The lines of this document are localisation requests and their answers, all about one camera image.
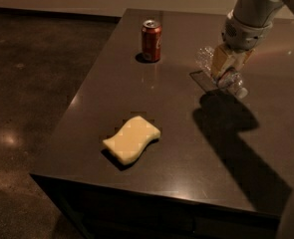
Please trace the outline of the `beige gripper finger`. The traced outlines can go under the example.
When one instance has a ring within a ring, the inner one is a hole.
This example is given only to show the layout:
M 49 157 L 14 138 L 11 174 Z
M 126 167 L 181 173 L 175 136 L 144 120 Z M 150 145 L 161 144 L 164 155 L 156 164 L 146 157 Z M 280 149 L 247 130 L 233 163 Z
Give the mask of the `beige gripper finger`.
M 240 71 L 244 65 L 247 63 L 251 55 L 254 53 L 254 50 L 249 50 L 241 53 L 235 54 L 235 61 L 233 63 L 233 68 L 236 71 Z
M 235 53 L 225 43 L 214 49 L 210 72 L 216 83 L 233 66 L 235 59 Z

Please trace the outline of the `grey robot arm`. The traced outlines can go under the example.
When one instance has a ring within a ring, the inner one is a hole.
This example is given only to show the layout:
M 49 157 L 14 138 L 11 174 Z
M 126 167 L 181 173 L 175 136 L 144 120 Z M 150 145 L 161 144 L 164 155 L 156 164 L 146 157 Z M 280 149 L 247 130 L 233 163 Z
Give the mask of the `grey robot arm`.
M 210 74 L 218 85 L 228 70 L 243 67 L 266 39 L 283 6 L 294 15 L 294 0 L 237 0 L 222 28 L 223 43 L 215 48 L 212 58 Z

